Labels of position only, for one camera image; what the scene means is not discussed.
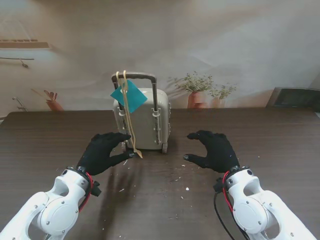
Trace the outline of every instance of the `beige suitcase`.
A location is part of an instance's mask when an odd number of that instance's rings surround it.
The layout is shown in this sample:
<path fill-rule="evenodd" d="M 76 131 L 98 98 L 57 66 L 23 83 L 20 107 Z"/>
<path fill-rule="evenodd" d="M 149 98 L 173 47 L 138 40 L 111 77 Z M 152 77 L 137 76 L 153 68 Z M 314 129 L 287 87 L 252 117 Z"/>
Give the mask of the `beige suitcase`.
<path fill-rule="evenodd" d="M 148 79 L 152 83 L 152 88 L 139 88 L 139 90 L 147 97 L 147 100 L 130 114 L 132 127 L 134 130 L 137 149 L 161 150 L 162 153 L 167 152 L 168 138 L 170 135 L 169 118 L 171 107 L 167 94 L 157 89 L 157 78 L 148 73 L 143 72 L 127 72 L 127 79 Z M 116 75 L 112 75 L 114 88 L 118 88 Z M 113 103 L 113 112 L 116 124 L 120 133 L 128 134 L 126 126 L 126 112 L 117 100 Z M 133 148 L 130 141 L 122 144 L 122 149 Z"/>

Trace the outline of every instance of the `wall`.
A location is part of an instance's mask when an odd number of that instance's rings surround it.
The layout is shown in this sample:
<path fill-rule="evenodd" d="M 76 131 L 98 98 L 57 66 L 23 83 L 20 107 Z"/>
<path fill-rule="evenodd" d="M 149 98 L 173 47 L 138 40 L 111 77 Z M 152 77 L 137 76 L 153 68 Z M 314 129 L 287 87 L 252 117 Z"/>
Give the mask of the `wall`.
<path fill-rule="evenodd" d="M 312 89 L 320 89 L 320 73 L 318 76 L 316 76 L 316 78 L 312 81 L 312 83 L 310 84 L 309 88 Z"/>
<path fill-rule="evenodd" d="M 0 116 L 50 110 L 31 89 L 57 92 L 65 110 L 111 109 L 116 71 L 155 74 L 174 108 L 189 93 L 171 78 L 212 75 L 236 84 L 224 106 L 264 107 L 274 87 L 309 87 L 319 74 L 318 0 L 2 0 L 3 19 L 19 19 L 51 50 L 0 50 Z M 149 82 L 137 81 L 138 87 Z M 204 94 L 207 106 L 212 97 Z"/>

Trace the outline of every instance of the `wooden table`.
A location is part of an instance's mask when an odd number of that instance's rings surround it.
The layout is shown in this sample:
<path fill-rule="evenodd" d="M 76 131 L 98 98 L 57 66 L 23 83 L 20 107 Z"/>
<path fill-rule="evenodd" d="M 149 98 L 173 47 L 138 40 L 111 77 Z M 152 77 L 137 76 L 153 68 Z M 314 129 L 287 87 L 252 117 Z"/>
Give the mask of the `wooden table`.
<path fill-rule="evenodd" d="M 170 121 L 168 154 L 144 151 L 143 159 L 96 176 L 102 194 L 90 198 L 67 240 L 229 240 L 213 209 L 220 174 L 182 158 L 206 154 L 186 138 L 200 129 L 225 133 L 240 164 L 250 165 L 262 188 L 277 193 L 320 239 L 320 119 L 313 112 L 175 109 Z M 93 135 L 112 131 L 112 111 L 9 114 L 0 125 L 0 229 L 33 193 L 48 191 L 65 166 L 77 164 Z M 243 239 L 221 195 L 218 209 Z"/>

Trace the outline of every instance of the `luggage tag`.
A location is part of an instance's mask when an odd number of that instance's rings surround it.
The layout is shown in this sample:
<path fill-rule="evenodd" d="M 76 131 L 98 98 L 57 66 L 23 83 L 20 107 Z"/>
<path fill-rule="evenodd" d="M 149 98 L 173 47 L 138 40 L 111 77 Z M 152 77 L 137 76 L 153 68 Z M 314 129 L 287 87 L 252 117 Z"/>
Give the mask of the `luggage tag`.
<path fill-rule="evenodd" d="M 128 99 L 129 112 L 132 114 L 138 107 L 147 101 L 147 97 L 130 80 L 127 80 L 127 84 L 128 91 L 126 93 L 126 97 Z M 121 89 L 121 86 L 118 87 L 110 96 L 124 106 L 124 95 L 122 94 Z"/>

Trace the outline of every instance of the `suitcase wheel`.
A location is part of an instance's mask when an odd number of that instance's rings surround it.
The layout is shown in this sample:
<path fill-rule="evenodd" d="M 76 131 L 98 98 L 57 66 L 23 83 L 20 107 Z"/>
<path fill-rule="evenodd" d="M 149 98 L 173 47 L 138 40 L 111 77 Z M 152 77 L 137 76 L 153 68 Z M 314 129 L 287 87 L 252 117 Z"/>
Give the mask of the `suitcase wheel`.
<path fill-rule="evenodd" d="M 163 143 L 162 144 L 162 153 L 166 154 L 167 153 L 167 149 L 168 149 L 168 143 Z"/>

